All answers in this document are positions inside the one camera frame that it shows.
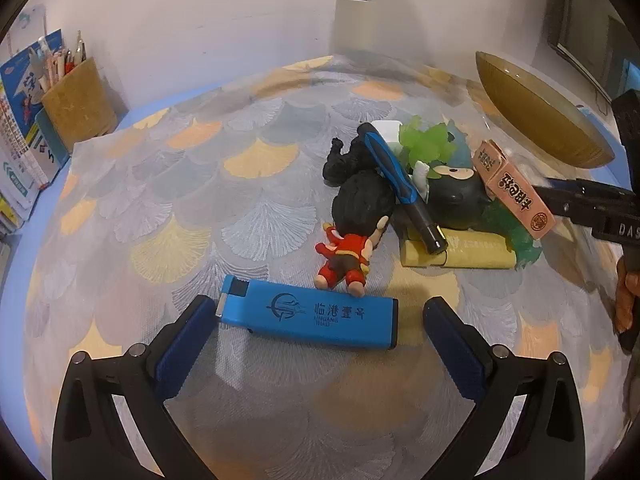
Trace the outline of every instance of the white wall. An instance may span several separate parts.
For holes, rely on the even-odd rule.
[[[570,93],[564,93],[571,101],[591,107],[617,131],[604,99],[596,102],[594,87],[548,45],[543,34],[546,0],[370,2],[375,5],[370,33],[373,50],[421,60],[475,80],[476,50],[504,56],[557,83],[555,88],[567,89]]]
[[[546,0],[374,1],[385,31],[375,50],[474,79],[476,50],[504,53],[597,110],[593,87],[541,37]],[[31,0],[39,2],[49,30],[82,29],[129,108],[326,54],[335,8],[335,0]]]
[[[325,55],[335,0],[31,0],[88,53],[127,108]]]

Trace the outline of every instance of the wooden bowl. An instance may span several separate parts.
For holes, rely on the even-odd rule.
[[[576,168],[597,168],[615,157],[578,108],[544,81],[500,57],[476,52],[480,81],[500,113],[539,148]]]

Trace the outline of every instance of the pen holder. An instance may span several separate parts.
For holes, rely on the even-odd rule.
[[[111,133],[117,126],[92,57],[51,88],[42,104],[69,152],[76,142]]]

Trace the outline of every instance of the blue gripper pad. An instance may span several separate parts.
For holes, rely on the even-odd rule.
[[[188,316],[190,309],[193,309],[191,315],[184,320],[182,317]],[[216,302],[207,296],[197,296],[175,324],[162,329],[170,330],[172,325],[182,325],[156,365],[155,393],[158,399],[164,401],[178,394],[217,322]]]
[[[479,347],[479,352],[488,352],[489,345],[475,328],[462,323],[447,302],[439,296],[424,304],[422,319],[427,335],[456,383],[460,395],[479,402],[486,391],[486,377],[492,362],[487,353],[487,359],[483,363],[472,349],[472,344],[478,343],[475,346]],[[468,340],[472,337],[476,341],[470,344]]]
[[[398,300],[303,288],[228,274],[221,322],[298,341],[389,349],[396,346]]]

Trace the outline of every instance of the black toy figure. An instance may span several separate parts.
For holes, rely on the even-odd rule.
[[[351,141],[347,153],[340,152],[343,146],[343,142],[337,137],[331,140],[331,151],[322,168],[322,177],[330,186],[341,186],[361,170],[375,171],[378,168],[361,135]]]
[[[340,186],[331,214],[334,224],[322,225],[328,244],[316,251],[327,259],[314,278],[316,288],[334,288],[345,279],[353,296],[364,295],[369,259],[396,206],[389,182],[375,171],[375,161],[360,136],[344,155],[340,139],[332,140],[331,152],[322,168],[328,184]]]
[[[427,209],[441,227],[466,230],[478,222],[491,199],[477,171],[468,168],[433,168],[440,178],[429,179]]]

